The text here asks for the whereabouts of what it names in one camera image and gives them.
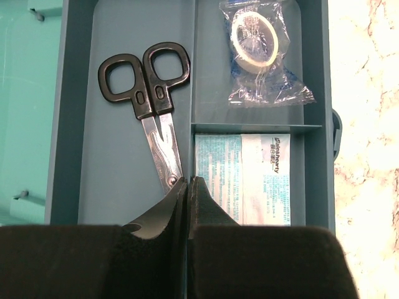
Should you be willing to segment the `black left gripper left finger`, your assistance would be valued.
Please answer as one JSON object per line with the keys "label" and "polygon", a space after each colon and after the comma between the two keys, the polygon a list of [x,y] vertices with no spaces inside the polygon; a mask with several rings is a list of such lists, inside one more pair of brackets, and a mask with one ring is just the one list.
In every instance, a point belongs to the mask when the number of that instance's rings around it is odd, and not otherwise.
{"label": "black left gripper left finger", "polygon": [[2,227],[1,297],[183,298],[187,190],[123,226]]}

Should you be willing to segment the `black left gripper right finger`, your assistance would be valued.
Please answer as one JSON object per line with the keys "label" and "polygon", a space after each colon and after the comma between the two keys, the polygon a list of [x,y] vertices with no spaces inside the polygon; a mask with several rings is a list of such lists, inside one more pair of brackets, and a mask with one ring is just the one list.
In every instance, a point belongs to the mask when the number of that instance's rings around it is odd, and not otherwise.
{"label": "black left gripper right finger", "polygon": [[198,176],[190,182],[188,204],[188,298],[358,297],[329,230],[239,225]]}

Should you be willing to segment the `light blue mask packet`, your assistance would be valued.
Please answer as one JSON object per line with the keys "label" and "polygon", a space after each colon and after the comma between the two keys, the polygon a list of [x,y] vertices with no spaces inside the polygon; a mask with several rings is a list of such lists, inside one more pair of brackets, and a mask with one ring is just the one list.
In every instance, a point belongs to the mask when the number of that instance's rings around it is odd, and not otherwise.
{"label": "light blue mask packet", "polygon": [[291,224],[288,134],[195,136],[195,171],[240,225]]}

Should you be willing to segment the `dark teal divided tray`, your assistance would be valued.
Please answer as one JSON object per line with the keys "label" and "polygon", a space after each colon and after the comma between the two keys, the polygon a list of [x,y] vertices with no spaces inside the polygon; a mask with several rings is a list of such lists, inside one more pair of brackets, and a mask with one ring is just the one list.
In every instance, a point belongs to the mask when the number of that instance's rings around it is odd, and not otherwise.
{"label": "dark teal divided tray", "polygon": [[282,6],[289,70],[315,103],[234,108],[224,18],[217,1],[64,1],[44,222],[124,224],[163,197],[141,123],[130,103],[100,93],[108,57],[141,57],[157,42],[181,44],[190,83],[171,94],[185,177],[197,173],[202,134],[288,133],[291,222],[334,229],[334,142],[327,1]]}

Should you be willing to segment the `green plastic medicine box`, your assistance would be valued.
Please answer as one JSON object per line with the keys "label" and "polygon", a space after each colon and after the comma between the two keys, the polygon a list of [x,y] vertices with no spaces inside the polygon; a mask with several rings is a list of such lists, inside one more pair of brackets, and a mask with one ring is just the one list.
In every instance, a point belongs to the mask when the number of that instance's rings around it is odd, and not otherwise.
{"label": "green plastic medicine box", "polygon": [[[47,183],[64,1],[1,2],[1,224],[46,224]],[[153,61],[158,76],[182,74],[174,52]],[[129,65],[110,74],[113,93],[133,87]],[[333,111],[334,159],[340,121]]]}

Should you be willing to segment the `black handled scissors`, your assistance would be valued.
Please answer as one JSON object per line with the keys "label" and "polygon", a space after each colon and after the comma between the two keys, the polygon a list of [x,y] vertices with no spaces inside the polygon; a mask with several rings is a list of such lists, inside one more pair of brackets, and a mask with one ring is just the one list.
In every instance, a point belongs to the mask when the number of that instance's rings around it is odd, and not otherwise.
{"label": "black handled scissors", "polygon": [[[178,56],[182,68],[179,77],[163,80],[158,76],[153,61],[166,52],[174,52]],[[131,66],[135,83],[132,88],[124,92],[113,93],[110,87],[110,74],[121,65]],[[106,101],[132,104],[135,118],[142,123],[165,194],[183,177],[170,91],[188,83],[190,72],[191,62],[188,53],[176,42],[160,42],[152,45],[144,52],[142,59],[133,54],[113,55],[101,63],[97,72],[99,88]]]}

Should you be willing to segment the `tape roll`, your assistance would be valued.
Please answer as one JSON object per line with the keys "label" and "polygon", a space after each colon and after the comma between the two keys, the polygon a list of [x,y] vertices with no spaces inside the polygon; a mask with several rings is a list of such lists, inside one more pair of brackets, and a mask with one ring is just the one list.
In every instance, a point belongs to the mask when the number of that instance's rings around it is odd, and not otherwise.
{"label": "tape roll", "polygon": [[282,1],[220,1],[230,48],[232,106],[314,103],[312,91],[284,65],[289,49]]}

